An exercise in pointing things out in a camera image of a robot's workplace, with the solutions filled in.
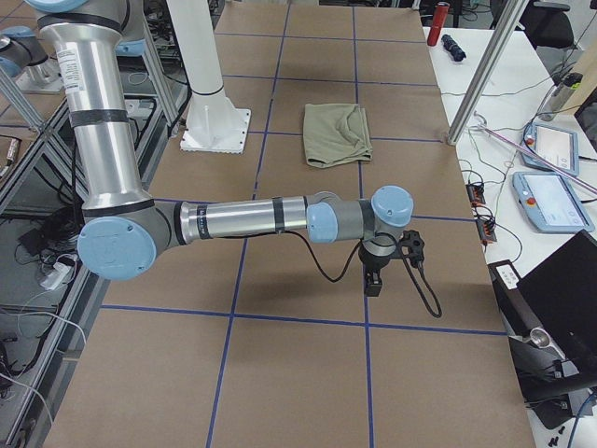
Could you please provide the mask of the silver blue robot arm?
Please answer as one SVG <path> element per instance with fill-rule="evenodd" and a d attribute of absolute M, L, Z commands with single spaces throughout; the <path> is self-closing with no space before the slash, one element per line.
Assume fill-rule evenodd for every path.
<path fill-rule="evenodd" d="M 365 292 L 382 290 L 382 269 L 401 260 L 420 268 L 423 242 L 409 229 L 413 200 L 397 186 L 345 201 L 330 191 L 294 197 L 211 202 L 247 175 L 218 162 L 200 167 L 196 152 L 239 154 L 251 113 L 225 92 L 213 23 L 204 1 L 167 5 L 187 75 L 181 154 L 161 150 L 143 181 L 134 153 L 117 48 L 147 25 L 139 1 L 35 1 L 39 30 L 55 48 L 88 195 L 77 252 L 93 273 L 128 280 L 163 252 L 199 240 L 294 234 L 305 245 L 351 241 L 364 266 Z"/>

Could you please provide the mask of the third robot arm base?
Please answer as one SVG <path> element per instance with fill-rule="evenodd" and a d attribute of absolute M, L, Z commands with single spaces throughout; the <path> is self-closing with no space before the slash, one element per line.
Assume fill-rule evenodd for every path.
<path fill-rule="evenodd" d="M 27 93 L 58 94 L 62 91 L 59 65 L 26 26 L 1 31 L 1 68 Z"/>

